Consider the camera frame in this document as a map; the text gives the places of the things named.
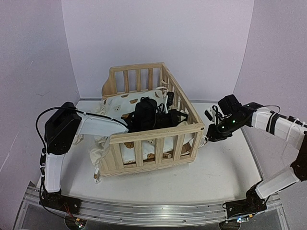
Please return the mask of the bear print cushion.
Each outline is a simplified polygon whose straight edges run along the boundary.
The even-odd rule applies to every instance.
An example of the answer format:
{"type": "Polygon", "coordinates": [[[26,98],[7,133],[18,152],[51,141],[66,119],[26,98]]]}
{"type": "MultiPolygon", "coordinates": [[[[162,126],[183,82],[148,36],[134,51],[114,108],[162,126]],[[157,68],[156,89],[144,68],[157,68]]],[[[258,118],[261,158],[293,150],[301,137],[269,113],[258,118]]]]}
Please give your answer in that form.
{"type": "Polygon", "coordinates": [[[193,162],[208,139],[204,124],[194,122],[185,108],[175,105],[173,92],[152,90],[109,97],[100,115],[114,112],[128,126],[121,140],[96,136],[90,158],[94,181],[103,177],[141,173],[193,162]]]}

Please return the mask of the wooden pet bed frame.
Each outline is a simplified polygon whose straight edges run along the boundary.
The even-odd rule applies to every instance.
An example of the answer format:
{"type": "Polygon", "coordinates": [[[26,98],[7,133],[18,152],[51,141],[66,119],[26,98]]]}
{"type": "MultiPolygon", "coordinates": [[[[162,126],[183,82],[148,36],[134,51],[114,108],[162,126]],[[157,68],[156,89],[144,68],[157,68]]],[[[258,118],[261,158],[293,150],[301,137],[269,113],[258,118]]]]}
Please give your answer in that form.
{"type": "Polygon", "coordinates": [[[205,125],[164,63],[112,67],[98,113],[128,129],[97,134],[91,156],[102,177],[168,168],[195,160],[205,125]]]}

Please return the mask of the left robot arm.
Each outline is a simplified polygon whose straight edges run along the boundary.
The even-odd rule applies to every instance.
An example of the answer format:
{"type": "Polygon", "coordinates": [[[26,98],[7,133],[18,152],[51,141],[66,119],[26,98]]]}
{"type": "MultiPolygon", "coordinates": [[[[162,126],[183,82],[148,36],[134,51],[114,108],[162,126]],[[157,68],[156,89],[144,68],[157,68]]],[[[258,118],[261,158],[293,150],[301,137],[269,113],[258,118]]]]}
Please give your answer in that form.
{"type": "Polygon", "coordinates": [[[65,203],[63,196],[58,194],[61,191],[61,170],[63,159],[70,150],[75,135],[80,133],[109,137],[114,134],[175,127],[182,122],[181,117],[185,121],[188,119],[186,113],[170,109],[169,106],[169,99],[158,104],[154,99],[142,97],[135,110],[120,120],[77,110],[71,102],[50,108],[55,113],[46,121],[44,135],[39,135],[44,145],[42,153],[46,157],[41,170],[42,185],[48,192],[46,202],[53,209],[60,209],[65,203]]]}

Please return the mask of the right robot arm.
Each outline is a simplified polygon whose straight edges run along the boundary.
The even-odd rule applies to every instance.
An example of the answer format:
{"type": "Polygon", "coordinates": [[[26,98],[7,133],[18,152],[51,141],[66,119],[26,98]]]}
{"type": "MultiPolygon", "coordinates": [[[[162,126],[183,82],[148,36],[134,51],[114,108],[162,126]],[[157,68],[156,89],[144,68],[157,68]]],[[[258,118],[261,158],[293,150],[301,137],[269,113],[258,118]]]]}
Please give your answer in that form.
{"type": "Polygon", "coordinates": [[[273,194],[307,181],[306,122],[281,114],[278,105],[240,103],[233,94],[203,113],[210,121],[205,135],[208,141],[228,140],[241,131],[260,172],[261,180],[243,199],[223,204],[231,215],[264,211],[273,194]]]}

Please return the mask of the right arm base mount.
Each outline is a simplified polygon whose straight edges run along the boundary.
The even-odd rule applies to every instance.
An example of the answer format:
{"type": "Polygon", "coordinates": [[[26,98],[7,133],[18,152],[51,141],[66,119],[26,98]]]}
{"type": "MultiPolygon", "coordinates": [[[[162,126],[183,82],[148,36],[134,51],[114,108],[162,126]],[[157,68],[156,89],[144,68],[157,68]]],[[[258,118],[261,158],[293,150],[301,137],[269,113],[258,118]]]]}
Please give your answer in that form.
{"type": "Polygon", "coordinates": [[[250,214],[256,214],[267,209],[266,202],[261,200],[256,204],[248,204],[245,199],[225,202],[222,208],[226,210],[227,219],[235,219],[249,216],[250,214]]]}

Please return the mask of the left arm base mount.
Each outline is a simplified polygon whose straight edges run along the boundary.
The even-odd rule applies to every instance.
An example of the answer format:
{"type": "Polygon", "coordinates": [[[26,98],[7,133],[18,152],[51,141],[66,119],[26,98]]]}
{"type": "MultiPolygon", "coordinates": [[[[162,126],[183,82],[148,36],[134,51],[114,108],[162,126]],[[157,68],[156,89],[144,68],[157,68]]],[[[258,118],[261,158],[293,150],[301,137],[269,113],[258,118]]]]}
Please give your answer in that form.
{"type": "Polygon", "coordinates": [[[61,194],[61,190],[55,193],[43,191],[40,196],[40,204],[44,207],[67,212],[70,214],[78,214],[81,206],[81,200],[71,196],[61,194]]]}

